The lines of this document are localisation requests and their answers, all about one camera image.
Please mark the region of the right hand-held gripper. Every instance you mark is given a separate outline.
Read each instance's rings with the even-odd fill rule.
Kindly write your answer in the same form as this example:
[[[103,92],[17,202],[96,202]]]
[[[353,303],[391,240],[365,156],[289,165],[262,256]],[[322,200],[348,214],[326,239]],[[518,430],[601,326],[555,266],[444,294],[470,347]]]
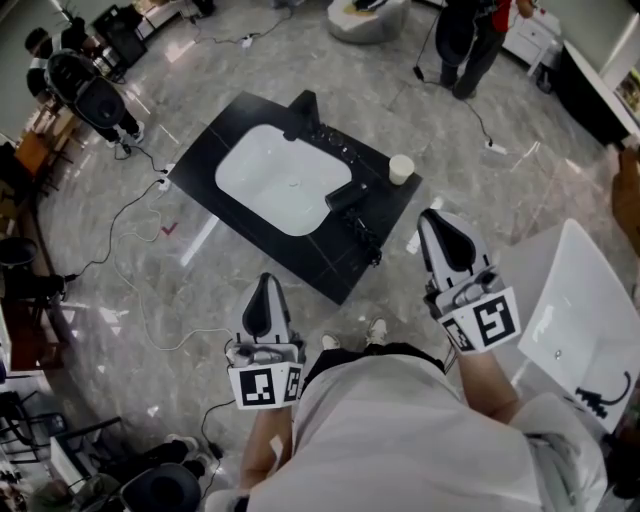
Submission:
[[[418,231],[435,281],[428,283],[424,302],[453,348],[462,355],[483,353],[520,335],[514,289],[490,267],[480,232],[461,217],[435,209],[420,214]]]

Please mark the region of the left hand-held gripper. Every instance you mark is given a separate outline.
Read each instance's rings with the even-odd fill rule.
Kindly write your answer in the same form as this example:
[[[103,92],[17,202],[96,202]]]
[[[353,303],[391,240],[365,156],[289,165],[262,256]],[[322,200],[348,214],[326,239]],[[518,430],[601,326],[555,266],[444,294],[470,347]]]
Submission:
[[[236,338],[256,343],[262,337],[263,343],[273,343],[234,344],[226,351],[240,410],[277,409],[297,402],[306,353],[304,342],[290,343],[290,321],[284,292],[273,274],[261,274],[238,299],[233,309]]]

